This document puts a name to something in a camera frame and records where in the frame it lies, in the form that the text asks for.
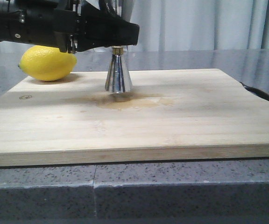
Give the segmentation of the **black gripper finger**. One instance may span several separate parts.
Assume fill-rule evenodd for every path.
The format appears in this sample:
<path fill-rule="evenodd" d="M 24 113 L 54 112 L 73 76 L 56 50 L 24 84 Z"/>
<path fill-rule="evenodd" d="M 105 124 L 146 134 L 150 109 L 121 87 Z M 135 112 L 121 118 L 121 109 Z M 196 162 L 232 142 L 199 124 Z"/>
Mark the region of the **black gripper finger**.
<path fill-rule="evenodd" d="M 77 51 L 138 43 L 140 27 L 130 22 L 133 4 L 83 4 L 79 19 Z"/>

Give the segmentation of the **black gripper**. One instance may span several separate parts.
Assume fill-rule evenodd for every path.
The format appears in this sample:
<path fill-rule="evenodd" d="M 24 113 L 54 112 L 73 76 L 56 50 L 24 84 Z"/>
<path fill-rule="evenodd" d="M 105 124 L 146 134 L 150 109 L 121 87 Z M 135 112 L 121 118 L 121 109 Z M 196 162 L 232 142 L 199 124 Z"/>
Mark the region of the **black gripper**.
<path fill-rule="evenodd" d="M 76 53 L 82 1 L 0 0 L 0 42 L 59 48 Z"/>

